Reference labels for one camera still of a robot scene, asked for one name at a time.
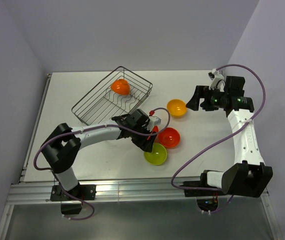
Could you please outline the orange bowl white inside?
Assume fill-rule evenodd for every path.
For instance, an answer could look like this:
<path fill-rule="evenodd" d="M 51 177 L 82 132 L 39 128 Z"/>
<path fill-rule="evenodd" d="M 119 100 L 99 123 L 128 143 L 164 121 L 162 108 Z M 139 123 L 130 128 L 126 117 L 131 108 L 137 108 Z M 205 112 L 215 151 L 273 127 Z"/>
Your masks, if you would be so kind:
<path fill-rule="evenodd" d="M 131 90 L 129 83 L 125 79 L 123 79 L 123 78 L 115 80 L 111 84 L 110 88 L 115 93 L 117 93 L 119 95 L 124 95 L 124 96 L 129 95 L 130 94 L 130 90 Z"/>

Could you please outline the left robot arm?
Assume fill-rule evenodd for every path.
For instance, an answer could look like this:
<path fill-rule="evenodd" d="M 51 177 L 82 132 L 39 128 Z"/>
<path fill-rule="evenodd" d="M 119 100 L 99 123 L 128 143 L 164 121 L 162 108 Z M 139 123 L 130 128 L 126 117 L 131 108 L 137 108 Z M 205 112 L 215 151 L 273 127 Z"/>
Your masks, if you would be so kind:
<path fill-rule="evenodd" d="M 40 152 L 61 184 L 62 194 L 74 200 L 84 195 L 72 168 L 81 149 L 104 141 L 130 138 L 135 146 L 150 153 L 156 138 L 153 128 L 160 123 L 159 117 L 147 115 L 141 109 L 86 127 L 73 128 L 62 123 L 43 143 Z"/>

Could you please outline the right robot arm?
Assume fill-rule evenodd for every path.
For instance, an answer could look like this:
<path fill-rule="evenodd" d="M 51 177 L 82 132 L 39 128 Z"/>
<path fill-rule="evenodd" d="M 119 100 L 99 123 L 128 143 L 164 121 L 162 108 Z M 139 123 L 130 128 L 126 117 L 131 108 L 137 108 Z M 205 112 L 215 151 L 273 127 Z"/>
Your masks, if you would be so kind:
<path fill-rule="evenodd" d="M 266 166 L 259 151 L 254 127 L 254 104 L 245 96 L 245 78 L 223 77 L 209 73 L 211 85 L 198 85 L 191 100 L 186 104 L 190 110 L 205 111 L 223 109 L 232 130 L 234 164 L 228 170 L 204 170 L 195 187 L 204 195 L 215 189 L 225 195 L 258 198 L 273 176 L 273 169 Z"/>

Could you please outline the lime green bowl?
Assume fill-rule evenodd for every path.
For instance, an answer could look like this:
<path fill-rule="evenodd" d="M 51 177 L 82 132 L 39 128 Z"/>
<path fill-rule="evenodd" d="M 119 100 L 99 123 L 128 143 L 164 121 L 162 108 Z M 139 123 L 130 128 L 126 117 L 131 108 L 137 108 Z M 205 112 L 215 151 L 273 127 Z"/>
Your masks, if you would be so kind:
<path fill-rule="evenodd" d="M 144 159 L 151 165 L 159 166 L 167 160 L 167 149 L 160 143 L 154 143 L 151 152 L 143 153 Z"/>

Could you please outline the red-orange bowl left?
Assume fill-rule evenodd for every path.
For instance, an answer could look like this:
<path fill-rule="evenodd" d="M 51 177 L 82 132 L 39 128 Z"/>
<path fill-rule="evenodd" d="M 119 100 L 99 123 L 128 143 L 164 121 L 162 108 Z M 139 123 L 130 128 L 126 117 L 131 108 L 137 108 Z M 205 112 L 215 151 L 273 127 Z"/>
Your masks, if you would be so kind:
<path fill-rule="evenodd" d="M 152 133 L 153 134 L 157 134 L 158 132 L 159 132 L 158 126 L 154 126 L 153 129 L 152 129 Z"/>

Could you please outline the red-orange bowl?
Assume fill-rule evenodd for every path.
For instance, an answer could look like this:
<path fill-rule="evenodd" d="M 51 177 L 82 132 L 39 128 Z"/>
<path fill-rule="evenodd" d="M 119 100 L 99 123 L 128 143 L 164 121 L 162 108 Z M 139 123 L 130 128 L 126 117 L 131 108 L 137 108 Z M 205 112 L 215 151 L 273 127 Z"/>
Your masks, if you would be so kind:
<path fill-rule="evenodd" d="M 158 140 L 165 148 L 175 148 L 180 144 L 181 135 L 172 127 L 167 127 L 158 135 Z"/>
<path fill-rule="evenodd" d="M 152 129 L 152 133 L 153 134 L 157 134 L 158 132 L 159 132 L 158 126 L 154 126 L 153 129 Z"/>

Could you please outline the red-orange bowl right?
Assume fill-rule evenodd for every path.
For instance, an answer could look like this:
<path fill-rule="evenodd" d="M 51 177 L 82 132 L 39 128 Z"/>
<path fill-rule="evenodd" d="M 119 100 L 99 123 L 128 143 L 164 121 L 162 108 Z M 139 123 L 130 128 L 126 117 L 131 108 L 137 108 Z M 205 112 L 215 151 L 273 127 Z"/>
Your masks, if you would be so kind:
<path fill-rule="evenodd" d="M 180 144 L 181 135 L 172 127 L 167 127 L 158 135 L 158 140 L 165 148 L 175 148 Z"/>

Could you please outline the yellow-orange bowl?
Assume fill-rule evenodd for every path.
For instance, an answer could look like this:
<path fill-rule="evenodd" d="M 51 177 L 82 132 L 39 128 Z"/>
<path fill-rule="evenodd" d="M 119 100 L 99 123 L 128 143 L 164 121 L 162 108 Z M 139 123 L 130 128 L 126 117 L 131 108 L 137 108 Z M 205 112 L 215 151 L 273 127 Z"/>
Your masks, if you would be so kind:
<path fill-rule="evenodd" d="M 186 104 L 180 99 L 172 99 L 166 105 L 170 115 L 174 118 L 181 118 L 187 113 Z"/>

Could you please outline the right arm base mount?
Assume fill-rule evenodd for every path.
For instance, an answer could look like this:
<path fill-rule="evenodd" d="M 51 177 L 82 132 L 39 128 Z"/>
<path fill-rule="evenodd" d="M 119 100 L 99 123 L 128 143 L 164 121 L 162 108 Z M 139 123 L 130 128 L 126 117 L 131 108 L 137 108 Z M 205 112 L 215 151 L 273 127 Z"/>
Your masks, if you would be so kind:
<path fill-rule="evenodd" d="M 186 198 L 196 198 L 196 203 L 202 212 L 211 213 L 219 209 L 219 197 L 225 196 L 222 191 L 213 190 L 215 187 L 202 186 L 200 180 L 184 181 L 180 186 Z"/>

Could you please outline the aluminium rail frame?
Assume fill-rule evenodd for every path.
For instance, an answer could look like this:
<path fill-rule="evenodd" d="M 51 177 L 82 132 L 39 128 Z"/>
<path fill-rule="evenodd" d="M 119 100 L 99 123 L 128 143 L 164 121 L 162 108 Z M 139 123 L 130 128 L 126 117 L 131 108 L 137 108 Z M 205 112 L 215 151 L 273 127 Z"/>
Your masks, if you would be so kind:
<path fill-rule="evenodd" d="M 202 148 L 231 133 L 222 110 L 188 111 L 171 124 L 183 135 L 163 166 L 147 163 L 133 147 L 123 160 L 99 163 L 81 152 L 74 171 L 96 185 L 95 215 L 62 218 L 51 202 L 54 181 L 32 165 L 36 148 L 52 125 L 78 126 L 72 106 L 105 76 L 98 72 L 54 72 L 48 77 L 32 142 L 18 184 L 11 186 L 0 222 L 0 240 L 281 240 L 283 235 L 264 191 L 259 198 L 219 198 L 220 211 L 202 213 L 195 197 L 171 186 L 174 172 Z"/>

